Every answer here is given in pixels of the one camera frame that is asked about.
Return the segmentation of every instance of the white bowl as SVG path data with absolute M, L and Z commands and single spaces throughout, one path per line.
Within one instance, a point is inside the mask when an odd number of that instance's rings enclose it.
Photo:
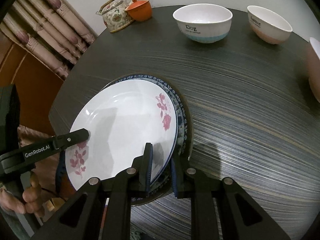
M 286 41 L 291 32 L 291 25 L 280 15 L 269 9 L 250 5 L 248 17 L 253 31 L 264 41 L 279 44 Z
M 309 39 L 307 67 L 310 88 L 320 103 L 320 42 L 312 37 Z
M 177 9 L 173 18 L 189 39 L 213 43 L 227 36 L 231 27 L 232 12 L 220 5 L 196 3 Z

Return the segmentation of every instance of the finger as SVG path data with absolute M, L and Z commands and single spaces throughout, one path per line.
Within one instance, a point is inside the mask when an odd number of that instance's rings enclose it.
M 25 206 L 6 190 L 2 192 L 2 203 L 9 210 L 13 210 L 20 214 L 26 213 Z
M 25 202 L 33 202 L 36 201 L 37 198 L 39 198 L 41 195 L 41 186 L 38 184 L 37 187 L 29 187 L 27 188 L 23 194 L 22 197 Z
M 37 217 L 44 217 L 44 207 L 41 207 L 37 212 L 35 212 Z
M 32 187 L 37 187 L 39 185 L 39 178 L 33 171 L 31 171 L 30 175 L 30 184 Z
M 3 202 L 4 197 L 2 196 L 2 192 L 4 191 L 4 189 L 0 189 L 0 206 L 2 208 L 4 208 L 5 210 L 9 211 L 10 209 L 7 208 L 7 206 L 5 205 L 5 203 Z
M 42 198 L 38 198 L 36 201 L 25 204 L 28 213 L 35 213 L 39 211 L 42 207 Z

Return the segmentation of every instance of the teapot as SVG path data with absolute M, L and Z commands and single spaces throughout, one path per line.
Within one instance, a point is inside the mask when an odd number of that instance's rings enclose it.
M 110 33 L 115 33 L 134 22 L 134 19 L 125 11 L 128 6 L 129 2 L 127 0 L 109 0 L 101 6 L 96 14 L 102 16 L 103 22 Z

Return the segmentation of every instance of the dark wooden table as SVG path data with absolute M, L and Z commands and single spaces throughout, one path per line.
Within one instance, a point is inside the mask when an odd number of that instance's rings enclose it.
M 191 164 L 233 177 L 300 239 L 320 210 L 320 104 L 308 86 L 307 42 L 292 33 L 282 45 L 260 40 L 247 14 L 232 10 L 229 35 L 213 44 L 186 38 L 172 13 L 118 33 L 104 31 L 64 82 L 51 112 L 67 133 L 82 107 L 113 79 L 137 71 L 171 79 L 194 119 Z M 132 223 L 156 239 L 190 239 L 190 202 L 172 195 L 132 208 Z

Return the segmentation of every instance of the pink-bottomed bowl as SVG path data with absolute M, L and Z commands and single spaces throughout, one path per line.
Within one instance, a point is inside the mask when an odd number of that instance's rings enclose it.
M 312 37 L 308 44 L 307 68 L 310 88 L 320 103 L 320 42 Z
M 248 17 L 252 30 L 270 44 L 286 41 L 292 32 L 291 25 L 269 9 L 250 5 L 248 6 Z

